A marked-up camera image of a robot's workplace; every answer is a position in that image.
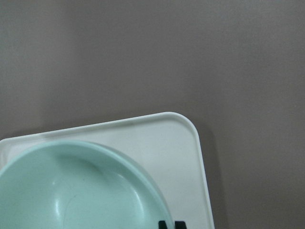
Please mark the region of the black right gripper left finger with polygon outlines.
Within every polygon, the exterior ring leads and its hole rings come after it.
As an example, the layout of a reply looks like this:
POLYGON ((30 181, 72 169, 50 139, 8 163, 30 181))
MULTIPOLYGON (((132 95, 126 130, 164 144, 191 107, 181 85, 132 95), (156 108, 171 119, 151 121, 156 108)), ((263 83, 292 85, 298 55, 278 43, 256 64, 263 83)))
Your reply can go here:
POLYGON ((167 224, 165 221, 158 222, 158 229, 167 229, 167 224))

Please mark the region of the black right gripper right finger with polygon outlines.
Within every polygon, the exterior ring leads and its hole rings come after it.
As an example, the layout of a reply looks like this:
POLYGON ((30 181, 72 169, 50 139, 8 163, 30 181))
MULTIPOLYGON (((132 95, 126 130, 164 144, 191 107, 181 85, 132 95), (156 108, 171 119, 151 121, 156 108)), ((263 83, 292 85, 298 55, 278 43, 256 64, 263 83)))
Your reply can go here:
POLYGON ((186 229, 186 223, 184 221, 175 221, 174 228, 175 229, 186 229))

